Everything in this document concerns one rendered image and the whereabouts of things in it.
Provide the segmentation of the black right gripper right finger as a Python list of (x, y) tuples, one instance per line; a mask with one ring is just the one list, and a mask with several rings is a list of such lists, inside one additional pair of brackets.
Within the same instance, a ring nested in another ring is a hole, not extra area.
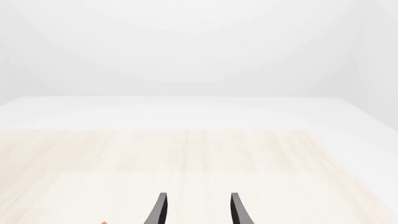
[(230, 210), (233, 224), (254, 224), (238, 193), (231, 194)]

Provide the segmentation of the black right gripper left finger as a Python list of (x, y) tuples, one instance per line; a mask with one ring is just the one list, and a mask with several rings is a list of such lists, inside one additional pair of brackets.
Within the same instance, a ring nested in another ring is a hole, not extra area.
[(165, 224), (167, 218), (167, 194), (162, 192), (144, 224)]

